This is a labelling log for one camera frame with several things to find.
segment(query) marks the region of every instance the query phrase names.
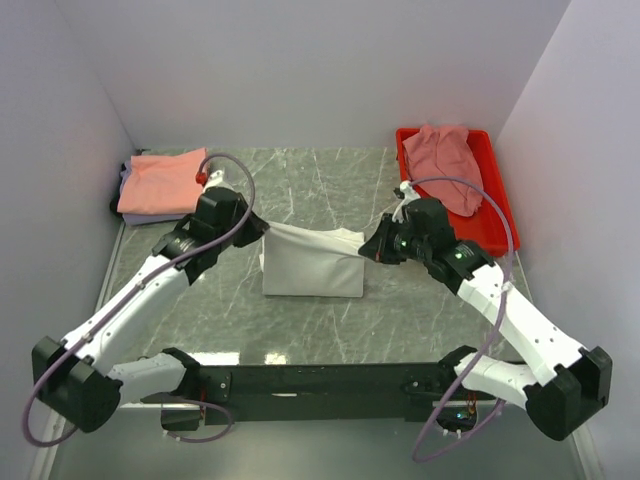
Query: white cloth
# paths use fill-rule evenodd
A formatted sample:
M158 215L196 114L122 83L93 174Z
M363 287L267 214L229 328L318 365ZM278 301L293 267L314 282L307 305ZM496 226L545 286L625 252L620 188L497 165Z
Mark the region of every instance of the white cloth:
M364 233L328 232L269 222L262 237L262 293L316 297L362 297Z

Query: folded clothes stack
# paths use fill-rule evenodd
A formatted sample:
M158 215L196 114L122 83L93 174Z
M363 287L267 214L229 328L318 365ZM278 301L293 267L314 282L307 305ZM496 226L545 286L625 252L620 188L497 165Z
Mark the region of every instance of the folded clothes stack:
M195 174L206 154L200 148L176 156L132 156L122 167L112 210L127 225L178 220L193 213L202 193Z

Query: red tray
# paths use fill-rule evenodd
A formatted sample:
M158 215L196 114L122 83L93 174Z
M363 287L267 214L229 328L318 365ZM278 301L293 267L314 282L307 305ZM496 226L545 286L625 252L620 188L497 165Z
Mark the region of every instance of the red tray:
M417 128L400 128L396 131L398 165L400 166L400 178L402 180L409 180L402 142L418 132L419 129ZM517 250L520 248L520 237L511 215L509 200L502 184L502 177L496 163L496 157L493 154L493 148L491 148L489 134L482 130L469 130L467 144L471 148L476 162L478 162L478 167L480 167L484 190L495 200L509 221L509 226L513 233L513 246ZM429 196L419 186L415 187L415 190L421 197ZM462 217L449 212L449 221L458 238L475 241L494 257L501 257L507 253L507 235L500 217L493 210L493 207L489 205L489 202L483 201L478 211L471 217Z

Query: purple wire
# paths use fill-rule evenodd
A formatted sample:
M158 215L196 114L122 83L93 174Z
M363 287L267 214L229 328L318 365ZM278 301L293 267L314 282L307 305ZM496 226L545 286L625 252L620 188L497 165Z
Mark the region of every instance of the purple wire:
M175 438L176 440L180 440L181 442L185 442L185 443L207 443L207 442L213 442L214 440L218 440L219 438L224 437L227 433L229 433L229 431L231 430L231 427L233 427L234 421L233 421L233 416L231 415L231 412L229 410L227 410L226 408L220 406L220 405L216 405L215 403L208 403L208 402L200 402L198 400L187 400L187 399L183 399L181 400L183 403L190 403L192 405L199 405L200 407L204 407L204 408L213 408L214 410L217 410L219 412L221 412L222 414L224 414L225 417L227 417L227 426L224 428L224 430L222 430L220 433L217 433L211 437L205 437L205 438L188 438L188 437L181 437L180 435L177 435L173 432L167 432L167 435L171 438Z
M425 178L421 178L419 180L413 180L411 182L411 186L418 185L420 183L425 183L425 182L432 182L432 181L435 181L435 180L448 180L448 181L452 181L452 182L458 182L458 183L462 183L463 185L466 185L466 186L468 186L470 188L473 188L476 192L481 194L485 198L485 200L487 200L489 202L489 204L493 207L493 209L496 211L496 213L500 217L500 220L502 221L502 225L503 225L504 230L505 230L505 232L507 234L507 245L508 245L507 266L506 266L506 268L504 270L504 276L503 276L503 279L502 279L502 284L504 285L507 282L509 282L509 280L511 279L511 272L513 271L513 256L514 256L513 234L511 232L511 227L509 226L509 221L507 220L507 217L505 216L505 214L502 211L502 209L493 200L493 198L491 198L487 194L487 192L485 192L483 189L481 189L477 185L474 185L473 183L469 182L468 180L465 180L464 178L448 177L448 176L425 177ZM467 433L465 433L464 435L462 435L462 437L458 441L456 441L455 443L452 443L451 445L447 445L444 448L441 448L440 450L438 450L435 453L431 453L431 454L429 454L427 456L424 456L424 457L419 457L418 456L418 450L422 446L422 443L424 442L424 439L425 439L425 437L427 435L427 432L435 424L436 420L438 419L438 416L440 415L440 413L442 413L442 410L444 410L446 403L453 396L453 394L458 389L458 387L460 385L462 385L462 382L467 377L467 375L469 375L471 370L473 370L473 367L475 367L478 364L478 362L480 361L480 358L485 353L487 353L487 351L489 350L489 347L491 346L491 344L498 338L498 335L500 335L500 327L502 326L502 321L504 320L504 315L505 315L506 308L507 308L507 295L506 294L507 294L507 291L503 289L502 294L500 295L500 306L498 307L498 315L496 317L496 323L494 324L493 328L491 329L489 337L487 337L485 342L478 349L478 351L474 355L473 359L469 362L469 364L466 366L466 368L460 373L460 375L458 375L458 378L456 378L454 380L454 382L449 386L447 391L442 396L442 399L440 399L440 403L431 412L431 415L429 415L429 418L427 419L427 421L423 425L422 429L420 430L420 433L418 434L418 438L416 439L416 443L415 443L415 445L413 447L413 451L411 453L411 458L413 459L414 462L426 463L426 462L434 460L435 458L438 458L441 455L444 455L445 453L453 450L454 448L458 447L462 442L464 442L466 440L469 440L473 435L475 435L477 432L482 430L491 420L493 420L502 411L502 408L504 407L505 401L499 399L499 400L496 401L496 404L494 405L493 409L491 410L491 413L489 413L489 415L487 415L487 417L482 422L480 422L479 425L476 425L475 428L473 428L472 430L470 430Z
M246 175L247 182L249 184L249 190L250 190L250 197L249 197L247 210L244 212L244 214L242 215L238 223L236 223L233 226L233 228L231 228L231 230L229 230L227 233L225 233L221 237L216 238L215 240L212 240L209 243L205 243L204 245L190 252L184 253L174 258L173 260L168 261L167 263L153 270L142 280L140 280L140 282L138 282L116 305L113 306L111 310L109 310L104 315L104 317L102 317L93 326L93 328L89 330L88 334L85 337L79 340L75 345L71 346L60 358L58 358L58 360L53 362L53 364L42 374L42 376L34 384L33 390L31 391L31 394L29 395L25 408L22 412L22 422L21 422L22 433L24 435L24 438L31 445L34 445L36 447L43 447L43 448L54 447L64 442L65 440L67 440L78 429L77 427L74 426L71 430L64 433L61 437L56 438L55 440L42 441L35 438L31 432L31 429L29 428L29 415L31 413L31 408L33 407L33 402L37 398L38 392L42 389L42 387L44 387L47 380L49 380L51 375L53 375L53 373L60 367L60 365L62 365L69 357L77 353L78 350L80 350L80 348L82 348L86 343L88 343L111 319L113 319L113 317L115 317L140 291L144 289L147 283L151 282L159 274L177 265L178 263L182 263L185 260L188 260L189 258L193 257L194 255L198 255L199 253L209 250L210 248L216 247L217 245L229 240L233 235L235 235L242 228L245 222L249 219L249 216L251 215L251 211L253 210L253 205L256 200L256 186L255 186L255 183L253 182L253 177L251 176L251 172L249 172L249 169L240 160L238 160L236 157L228 153L212 153L202 161L198 169L198 173L203 172L207 163L211 159L217 158L217 157L224 157L224 158L228 158L229 160L232 160L236 165L238 165L238 167L240 167L240 169Z

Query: purple cable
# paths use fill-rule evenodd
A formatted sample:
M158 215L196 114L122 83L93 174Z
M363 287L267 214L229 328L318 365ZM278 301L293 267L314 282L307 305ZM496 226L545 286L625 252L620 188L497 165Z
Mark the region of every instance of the purple cable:
M78 429L77 427L74 426L71 430L69 430L68 432L64 433L61 437L56 438L55 440L42 441L42 440L38 440L37 438L35 438L33 436L33 434L31 433L31 429L29 428L29 414L31 413L31 408L33 407L33 402L37 398L38 392L42 389L42 387L44 387L44 385L46 384L47 380L49 380L51 375L53 375L53 373L60 367L60 365L62 365L69 357L74 355L78 350L80 350L80 348L82 348L86 343L88 343L111 319L113 319L113 317L115 315L117 315L120 312L120 310L122 310L140 291L142 291L144 289L144 287L146 286L147 283L151 282L159 274L161 274L165 270L168 270L169 268L177 265L178 263L184 262L185 260L188 260L189 258L193 257L194 255L198 255L199 253L202 253L202 252L204 252L206 250L209 250L210 248L213 248L213 247L215 247L215 246L217 246L217 245L229 240L233 235L235 235L238 232L238 230L240 230L242 228L242 226L245 224L245 222L249 219L249 216L251 215L251 211L253 210L253 205L254 205L255 200L256 200L256 186L255 186L255 183L253 182L253 177L251 176L251 172L249 172L249 169L240 160L238 160L236 157L234 157L233 155L230 155L228 153L212 153L212 154L208 155L202 161L202 163L200 164L200 167L198 169L198 173L203 172L205 166L207 165L207 163L211 159L217 158L217 157L224 157L224 158L228 158L229 160L232 160L236 165L238 165L240 167L240 169L246 175L247 182L249 183L249 190L250 190L250 197L249 197L247 210L244 212L244 214L242 215L242 217L240 218L238 223L236 223L233 226L233 228L231 228L231 230L229 230L227 233L225 233L221 237L216 238L215 240L212 240L209 243L205 243L204 245L202 245L202 246L200 246L200 247L198 247L198 248L196 248L196 249L194 249L194 250L192 250L190 252L182 254L182 255L174 258L173 260L168 261L167 263L165 263L165 264L161 265L160 267L156 268L155 270L153 270L151 273L149 273L142 280L140 280L140 282L138 282L138 284L136 284L136 286L133 287L122 298L122 300L120 300L111 310L109 310L104 315L104 317L102 317L93 326L93 328L91 328L91 330L89 330L87 335L85 335L75 345L71 346L60 358L58 358L58 360L53 362L53 364L42 374L42 376L34 384L33 390L31 391L31 394L29 395L29 398L27 399L27 404L25 405L25 408L24 408L24 410L22 412L22 422L21 422L22 423L22 433L23 433L25 439L31 445L34 445L36 447L54 447L54 446L59 445L60 443L64 442L65 440L67 440ZM227 415L228 418L231 418L231 414L229 412L227 412L226 410L223 411L223 413L225 413L225 415ZM232 424L233 424L233 422L230 421L229 422L229 428L225 429L222 434L227 433L229 431L229 429L231 428Z
M229 430L231 430L231 427L233 427L233 417L231 416L231 412L229 410L227 410L226 408L220 406L220 405L216 405L215 403L208 403L208 402L199 402L198 400L186 400L183 399L182 400L183 403L190 403L192 405L199 405L201 407L204 408L213 408L214 410L217 410L219 412L221 412L222 414L224 414L225 417L227 417L227 426L224 428L224 430L222 430L220 433L217 433L216 435L213 435L211 437L205 437L205 438L187 438L187 437L181 437L180 435L177 435L173 432L167 432L167 435L171 438L175 438L176 440L179 440L181 442L184 443L207 443L207 442L213 442L214 440L218 440L219 438L224 437L227 433L229 433Z
M448 177L448 176L425 177L425 178L421 178L419 180L413 180L411 182L411 186L418 185L418 184L424 183L424 182L432 182L434 180L448 180L448 181L452 181L452 182L462 183L463 185L466 185L466 186L468 186L470 188L473 188L476 192L481 194L489 202L489 204L491 204L493 209L496 211L496 213L500 217L500 220L502 221L502 225L504 227L504 230L505 230L505 232L507 234L507 245L508 245L507 266L506 266L506 268L504 270L504 276L503 276L503 279L502 279L502 284L504 285L504 284L508 283L510 278L511 278L511 272L513 271L513 256L514 256L513 234L511 232L511 227L509 226L509 221L507 220L507 217L505 216L505 214L502 211L502 209L493 200L493 198L491 198L487 194L487 192L485 192L483 189L481 189L477 185L474 185L473 183L469 182L468 180L465 180L464 178ZM487 417L482 422L480 422L479 425L476 425L475 428L473 428L472 430L470 430L467 433L465 433L464 435L462 435L462 437L458 441L456 441L455 443L452 443L451 445L448 445L448 446L446 446L444 448L441 448L437 452L429 454L429 455L427 455L425 457L419 457L418 456L418 450L422 446L422 443L424 442L424 439L425 439L425 437L427 435L427 432L434 425L434 423L438 419L438 416L440 415L440 413L442 413L442 410L444 410L446 403L453 396L453 394L458 389L458 387L460 385L462 385L463 380L466 378L467 375L469 375L471 370L473 370L473 367L475 367L477 365L477 363L480 361L480 358L482 357L482 355L487 353L487 351L489 350L489 347L491 346L491 344L498 338L498 335L500 334L500 327L502 325L502 321L504 320L504 315L505 315L506 308L507 308L507 295L506 294L507 294L507 291L505 289L503 289L502 290L502 294L500 295L500 306L498 307L498 315L496 317L496 323L494 324L493 328L491 329L491 333L489 334L489 337L482 344L482 346L478 349L478 351L474 355L473 359L469 362L469 365L466 366L466 368L460 373L460 375L458 375L458 378L456 378L455 381L449 386L447 391L442 396L442 399L440 400L440 403L431 412L431 415L429 415L429 418L427 419L427 421L423 425L422 429L420 430L420 433L418 434L418 438L416 439L416 443L415 443L415 445L413 447L413 451L411 453L411 458L413 459L414 462L416 462L416 463L426 463L426 462L429 462L429 461L431 461L431 460L433 460L435 458L440 457L441 455L449 452L450 450L453 450L454 448L459 446L462 442L464 442L466 440L469 440L473 435L475 435L477 432L482 430L491 420L493 420L502 411L502 407L504 407L505 401L504 400L497 400L495 406L491 410L491 413L489 413L489 415L487 415Z

